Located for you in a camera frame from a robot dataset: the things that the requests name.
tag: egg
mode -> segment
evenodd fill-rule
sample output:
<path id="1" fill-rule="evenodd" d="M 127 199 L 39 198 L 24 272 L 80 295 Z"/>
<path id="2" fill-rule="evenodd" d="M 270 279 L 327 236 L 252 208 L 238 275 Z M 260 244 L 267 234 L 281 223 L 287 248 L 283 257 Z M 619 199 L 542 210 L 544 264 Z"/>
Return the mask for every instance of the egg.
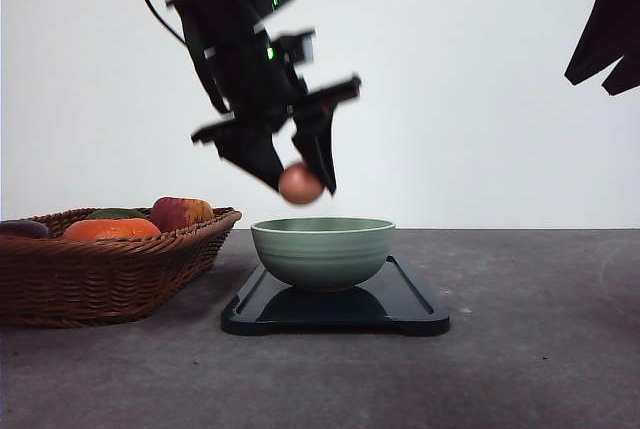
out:
<path id="1" fill-rule="evenodd" d="M 293 204 L 309 204 L 322 195 L 324 185 L 304 162 L 296 162 L 280 175 L 278 191 Z"/>

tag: wicker basket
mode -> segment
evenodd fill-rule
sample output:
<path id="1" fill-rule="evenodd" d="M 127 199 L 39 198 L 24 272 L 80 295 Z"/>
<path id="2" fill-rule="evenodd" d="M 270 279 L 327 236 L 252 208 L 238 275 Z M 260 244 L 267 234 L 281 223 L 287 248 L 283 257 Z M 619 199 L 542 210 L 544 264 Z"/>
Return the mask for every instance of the wicker basket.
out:
<path id="1" fill-rule="evenodd" d="M 30 219 L 55 238 L 94 210 Z M 242 216 L 232 208 L 214 213 L 210 221 L 141 239 L 0 237 L 0 325 L 85 327 L 148 316 L 212 266 Z"/>

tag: plastic tray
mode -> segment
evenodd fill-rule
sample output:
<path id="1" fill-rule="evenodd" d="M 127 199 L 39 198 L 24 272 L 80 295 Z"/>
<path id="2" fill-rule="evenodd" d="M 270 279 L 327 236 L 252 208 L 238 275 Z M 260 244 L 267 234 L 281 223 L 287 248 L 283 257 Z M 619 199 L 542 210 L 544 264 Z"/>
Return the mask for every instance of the plastic tray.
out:
<path id="1" fill-rule="evenodd" d="M 260 265 L 227 304 L 222 330 L 243 336 L 274 332 L 395 330 L 435 336 L 451 326 L 449 311 L 395 256 L 371 279 L 345 291 L 299 291 Z"/>

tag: white backdrop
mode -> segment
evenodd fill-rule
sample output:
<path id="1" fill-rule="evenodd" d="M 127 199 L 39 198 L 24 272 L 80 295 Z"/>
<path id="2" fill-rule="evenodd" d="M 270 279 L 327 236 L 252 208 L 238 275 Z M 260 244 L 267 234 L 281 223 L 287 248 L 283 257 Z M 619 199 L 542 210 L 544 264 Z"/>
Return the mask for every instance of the white backdrop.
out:
<path id="1" fill-rule="evenodd" d="M 563 77 L 593 0 L 295 0 L 312 88 L 350 76 L 338 192 L 291 206 L 189 135 L 219 119 L 142 0 L 2 0 L 2 217 L 198 197 L 274 217 L 410 228 L 640 226 L 640 89 Z M 169 20 L 177 23 L 175 14 Z M 287 125 L 276 138 L 297 159 Z"/>

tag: ceramic bowl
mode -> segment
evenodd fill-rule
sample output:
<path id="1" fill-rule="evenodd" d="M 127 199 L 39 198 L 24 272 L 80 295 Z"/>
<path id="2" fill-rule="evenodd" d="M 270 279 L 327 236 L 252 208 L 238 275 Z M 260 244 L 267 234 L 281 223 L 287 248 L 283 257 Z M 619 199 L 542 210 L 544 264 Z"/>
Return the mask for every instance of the ceramic bowl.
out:
<path id="1" fill-rule="evenodd" d="M 251 226 L 260 261 L 297 289 L 333 292 L 366 281 L 382 267 L 395 225 L 378 219 L 315 217 Z"/>

